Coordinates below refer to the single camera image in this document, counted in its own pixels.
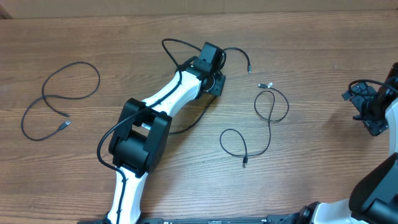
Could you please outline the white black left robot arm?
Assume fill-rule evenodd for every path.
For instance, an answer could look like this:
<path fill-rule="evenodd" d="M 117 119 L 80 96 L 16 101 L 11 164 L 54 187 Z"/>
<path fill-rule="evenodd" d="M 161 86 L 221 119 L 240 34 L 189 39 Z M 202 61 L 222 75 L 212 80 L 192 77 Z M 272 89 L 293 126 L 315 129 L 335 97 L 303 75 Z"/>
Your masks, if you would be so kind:
<path fill-rule="evenodd" d="M 125 102 L 118 123 L 105 135 L 113 156 L 116 188 L 111 210 L 102 223 L 137 223 L 147 176 L 165 151 L 172 118 L 204 93 L 220 96 L 226 77 L 220 72 L 226 54 L 207 42 L 199 56 L 176 65 L 173 79 L 153 96 Z"/>

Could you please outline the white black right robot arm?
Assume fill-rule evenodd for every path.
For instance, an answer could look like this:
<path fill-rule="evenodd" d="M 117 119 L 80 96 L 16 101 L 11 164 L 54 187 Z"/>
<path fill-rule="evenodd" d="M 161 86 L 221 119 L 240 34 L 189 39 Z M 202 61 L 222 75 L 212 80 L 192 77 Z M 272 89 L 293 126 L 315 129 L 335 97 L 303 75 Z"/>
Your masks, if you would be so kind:
<path fill-rule="evenodd" d="M 281 223 L 397 223 L 397 64 L 384 82 L 355 80 L 342 95 L 358 110 L 354 120 L 362 121 L 372 136 L 389 132 L 389 156 L 360 180 L 350 197 L 333 203 L 314 202 L 286 216 Z"/>

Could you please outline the black thin cable silver tip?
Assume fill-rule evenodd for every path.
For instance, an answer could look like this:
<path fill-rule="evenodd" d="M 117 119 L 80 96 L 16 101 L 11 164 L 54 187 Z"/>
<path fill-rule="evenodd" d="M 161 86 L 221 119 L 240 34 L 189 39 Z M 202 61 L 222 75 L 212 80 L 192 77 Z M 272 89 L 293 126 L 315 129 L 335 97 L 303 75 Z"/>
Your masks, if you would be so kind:
<path fill-rule="evenodd" d="M 250 73 L 251 73 L 251 62 L 250 62 L 249 55 L 248 55 L 243 49 L 240 49 L 240 48 L 238 48 L 238 47 L 227 47 L 227 48 L 224 48 L 224 49 L 223 49 L 223 51 L 224 51 L 224 52 L 223 52 L 223 55 L 224 55 L 223 57 L 224 57 L 224 59 L 223 59 L 221 65 L 219 66 L 219 68 L 218 68 L 218 70 L 217 70 L 217 73 L 222 74 L 221 69 L 224 67 L 224 65 L 225 65 L 225 63 L 226 63 L 226 58 L 227 58 L 226 51 L 227 51 L 227 50 L 237 50 L 237 51 L 241 52 L 241 53 L 245 56 L 245 58 L 246 58 L 246 60 L 247 60 L 247 64 L 248 64 L 248 65 L 247 65 L 247 71 L 248 71 L 248 74 L 250 74 Z M 183 130 L 181 130 L 181 131 L 171 132 L 171 133 L 169 133 L 169 135 L 182 134 L 182 133 L 187 132 L 189 129 L 193 128 L 193 127 L 202 119 L 202 117 L 203 117 L 203 116 L 205 115 L 205 113 L 207 112 L 208 108 L 211 106 L 211 104 L 212 104 L 216 99 L 217 99 L 217 96 L 214 96 L 212 99 L 209 100 L 208 104 L 205 106 L 205 108 L 204 108 L 204 110 L 202 111 L 201 115 L 200 115 L 200 116 L 197 118 L 197 120 L 195 120 L 191 125 L 189 125 L 187 128 L 185 128 L 185 129 L 183 129 Z"/>

